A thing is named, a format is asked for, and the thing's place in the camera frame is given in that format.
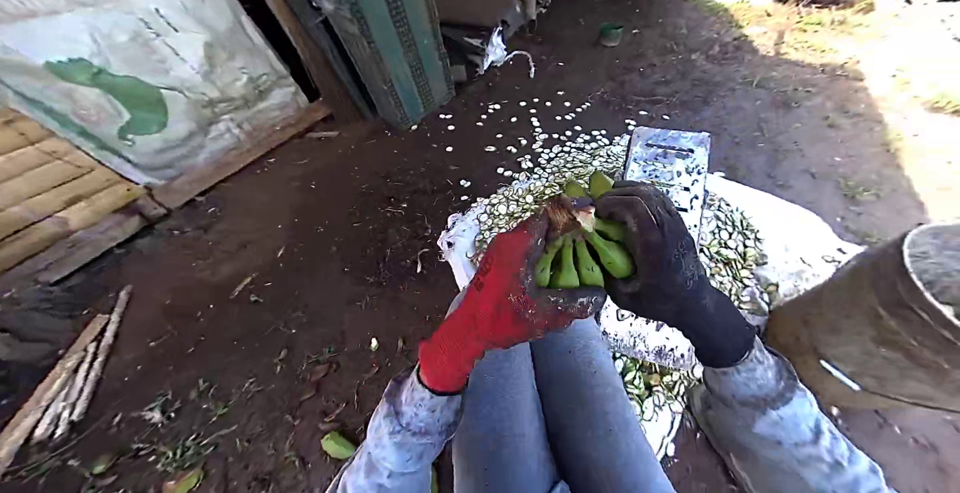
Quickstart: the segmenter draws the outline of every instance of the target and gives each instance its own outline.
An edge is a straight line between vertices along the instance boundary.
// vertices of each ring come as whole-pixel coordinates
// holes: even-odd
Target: gloved hand
[[[607,285],[619,307],[676,327],[707,367],[729,367],[750,352],[754,327],[710,285],[693,237],[663,192],[618,181],[596,201],[596,215],[627,227],[624,245],[636,273]]]
[[[420,344],[424,386],[438,394],[459,392],[484,352],[544,337],[600,310],[606,301],[600,288],[535,285],[548,227],[541,212],[489,243],[463,302]]]

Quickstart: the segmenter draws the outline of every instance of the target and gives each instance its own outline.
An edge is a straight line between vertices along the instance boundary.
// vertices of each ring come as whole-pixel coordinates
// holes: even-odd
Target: metal grater
[[[645,127],[633,131],[623,179],[654,183],[666,192],[694,243],[700,243],[710,134]],[[620,309],[609,299],[606,301],[597,320],[613,351],[674,369],[690,369],[696,363],[693,346],[677,329]]]

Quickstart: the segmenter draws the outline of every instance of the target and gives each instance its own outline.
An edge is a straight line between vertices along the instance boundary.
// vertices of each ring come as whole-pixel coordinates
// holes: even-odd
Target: green map print
[[[114,75],[83,58],[47,61],[43,68],[64,82],[97,88],[126,109],[129,119],[117,138],[132,143],[135,136],[157,134],[167,127],[169,115],[161,89],[137,77]]]

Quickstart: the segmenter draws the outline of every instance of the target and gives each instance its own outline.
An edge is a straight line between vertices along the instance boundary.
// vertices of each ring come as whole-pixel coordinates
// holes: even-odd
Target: jeans
[[[609,352],[593,319],[487,352],[463,393],[454,490],[673,492]]]

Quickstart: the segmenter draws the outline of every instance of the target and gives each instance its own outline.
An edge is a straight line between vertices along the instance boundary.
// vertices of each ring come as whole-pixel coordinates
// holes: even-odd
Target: soil
[[[607,21],[626,26],[613,49],[595,44]],[[456,294],[436,246],[447,216],[469,206],[462,195],[494,192],[503,180],[496,167],[517,168],[503,148],[529,137],[525,120],[510,122],[518,111],[505,109],[477,127],[487,103],[590,101],[578,122],[610,134],[625,118],[710,131],[712,170],[812,209],[852,241],[891,237],[927,218],[885,147],[887,126],[858,70],[764,54],[722,10],[683,0],[554,0],[532,33],[509,44],[532,54],[533,79],[517,58],[460,86],[416,131],[327,124],[341,134],[291,140],[60,286],[5,297],[3,327],[61,348],[90,312],[110,308],[112,293],[125,284],[134,292],[88,416],[60,453],[0,491],[79,491],[83,469],[102,454],[119,459],[102,474],[115,480],[94,484],[101,490],[156,491],[170,474],[156,469],[164,450],[191,445],[216,446],[205,457],[174,458],[183,467],[205,461],[200,491],[322,491],[339,462],[324,456],[320,437],[337,427],[364,438],[389,378],[413,365],[416,343]],[[29,331],[27,315],[50,326]],[[54,360],[5,364],[5,419]],[[139,413],[164,393],[164,408],[178,407],[152,425]],[[890,465],[900,491],[958,482],[956,425],[938,429],[942,444],[931,449],[928,440],[918,447],[870,437],[879,420],[872,413],[840,416]],[[194,434],[215,436],[191,444]],[[874,452],[871,439],[942,472],[898,472],[893,450]],[[16,461],[21,468],[45,455],[29,451]],[[438,466],[444,490],[448,465]],[[693,425],[667,472],[681,492],[736,488]]]

